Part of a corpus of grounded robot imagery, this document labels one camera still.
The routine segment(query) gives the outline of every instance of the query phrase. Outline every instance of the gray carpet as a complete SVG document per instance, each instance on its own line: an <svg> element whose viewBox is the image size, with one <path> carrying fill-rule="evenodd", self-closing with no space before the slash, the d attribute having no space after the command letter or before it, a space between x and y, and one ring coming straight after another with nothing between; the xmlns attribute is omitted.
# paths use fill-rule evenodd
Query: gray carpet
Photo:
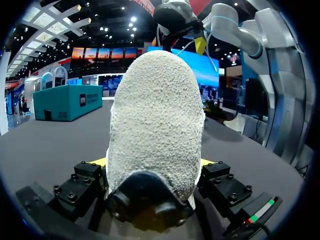
<svg viewBox="0 0 320 240"><path fill-rule="evenodd" d="M51 191L53 185L69 178L79 162L105 157L111 105L110 101L103 101L102 108L73 122L31 120L0 136L0 169L10 191L34 181ZM255 197L268 192L283 199L267 222L267 226L275 230L296 203L303 179L296 170L253 140L214 120L209 120L207 125L202 138L202 158L226 162L238 180L253 186ZM176 239L192 239L187 232L194 229L183 231L186 234Z"/></svg>

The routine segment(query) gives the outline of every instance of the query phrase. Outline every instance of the teal box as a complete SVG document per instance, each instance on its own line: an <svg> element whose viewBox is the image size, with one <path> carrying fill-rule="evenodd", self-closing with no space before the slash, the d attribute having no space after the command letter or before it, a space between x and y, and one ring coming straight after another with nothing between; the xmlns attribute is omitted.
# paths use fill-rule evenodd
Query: teal box
<svg viewBox="0 0 320 240"><path fill-rule="evenodd" d="M102 86L63 85L33 94L36 120L71 122L102 107Z"/></svg>

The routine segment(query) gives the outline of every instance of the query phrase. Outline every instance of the foam block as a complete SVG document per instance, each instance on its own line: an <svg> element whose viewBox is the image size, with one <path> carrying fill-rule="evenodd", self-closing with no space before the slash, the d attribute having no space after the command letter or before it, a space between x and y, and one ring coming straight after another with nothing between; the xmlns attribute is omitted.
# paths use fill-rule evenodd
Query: foam block
<svg viewBox="0 0 320 240"><path fill-rule="evenodd" d="M111 108L110 188L133 173L151 171L185 202L200 176L204 121L196 77L181 58L163 50L137 58Z"/></svg>

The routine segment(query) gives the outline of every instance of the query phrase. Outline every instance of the cable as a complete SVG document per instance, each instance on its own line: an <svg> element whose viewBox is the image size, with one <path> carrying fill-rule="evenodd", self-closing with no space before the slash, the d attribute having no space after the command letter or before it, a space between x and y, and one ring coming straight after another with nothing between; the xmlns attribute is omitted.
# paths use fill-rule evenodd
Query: cable
<svg viewBox="0 0 320 240"><path fill-rule="evenodd" d="M214 61L212 61L212 58L210 57L209 53L207 52L207 49L205 49L204 51L205 51L206 55L208 56L208 58L210 59L210 62L211 62L211 64L212 64L214 70L215 70L216 72L218 72L218 69L217 69Z"/></svg>
<svg viewBox="0 0 320 240"><path fill-rule="evenodd" d="M194 42L195 42L195 40L192 40L192 41L189 42L187 45L185 45L185 47L184 47L180 52L178 52L177 56L179 56L187 47L190 46L190 44L192 44L192 43L194 43Z"/></svg>
<svg viewBox="0 0 320 240"><path fill-rule="evenodd" d="M206 46L205 46L205 49L206 49L206 51L209 53L209 42L210 42L210 38L211 38L211 36L212 36L212 32L210 32L210 34L209 34L209 36L208 36L208 38L206 39Z"/></svg>
<svg viewBox="0 0 320 240"><path fill-rule="evenodd" d="M161 43L160 43L160 37L159 37L159 31L160 31L160 26L158 24L158 27L156 28L156 39L158 41L158 47L161 47Z"/></svg>

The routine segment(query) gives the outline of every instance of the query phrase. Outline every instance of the bolt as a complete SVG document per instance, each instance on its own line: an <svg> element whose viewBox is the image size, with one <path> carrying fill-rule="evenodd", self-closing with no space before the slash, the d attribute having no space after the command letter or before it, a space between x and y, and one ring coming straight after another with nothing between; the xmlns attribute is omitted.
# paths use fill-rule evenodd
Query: bolt
<svg viewBox="0 0 320 240"><path fill-rule="evenodd" d="M53 186L53 191L58 194L61 192L61 187L59 185L54 185Z"/></svg>
<svg viewBox="0 0 320 240"><path fill-rule="evenodd" d="M78 177L77 174L73 173L73 174L71 174L71 178L72 178L73 180L77 180L79 177Z"/></svg>
<svg viewBox="0 0 320 240"><path fill-rule="evenodd" d="M120 217L120 214L117 213L117 212L113 212L112 215L113 215L115 218L117 218L117 219Z"/></svg>
<svg viewBox="0 0 320 240"><path fill-rule="evenodd" d="M183 225L187 220L186 219L181 219L178 221L177 226Z"/></svg>
<svg viewBox="0 0 320 240"><path fill-rule="evenodd" d="M30 203L28 201L26 201L24 203L24 206L25 206L26 209L30 209L30 207L31 207L31 205L30 205Z"/></svg>
<svg viewBox="0 0 320 240"><path fill-rule="evenodd" d="M70 192L68 194L68 199L70 200L76 200L77 199L77 195L75 195L73 192Z"/></svg>
<svg viewBox="0 0 320 240"><path fill-rule="evenodd" d="M86 183L86 184L89 184L91 181L90 181L90 178L88 178L88 177L85 177L84 179L83 179L83 181Z"/></svg>
<svg viewBox="0 0 320 240"><path fill-rule="evenodd" d="M237 194L236 193L232 193L229 196L229 200L230 200L230 202L235 202L237 200Z"/></svg>
<svg viewBox="0 0 320 240"><path fill-rule="evenodd" d="M232 173L229 173L229 174L226 176L226 179L232 180L232 179L234 179L234 175L233 175Z"/></svg>
<svg viewBox="0 0 320 240"><path fill-rule="evenodd" d="M251 186L251 185L245 186L244 191L245 191L246 193L250 193L250 192L252 191L252 186Z"/></svg>
<svg viewBox="0 0 320 240"><path fill-rule="evenodd" d="M221 178L220 177L216 177L214 180L213 180L213 183L216 184L216 185L219 185L221 183Z"/></svg>

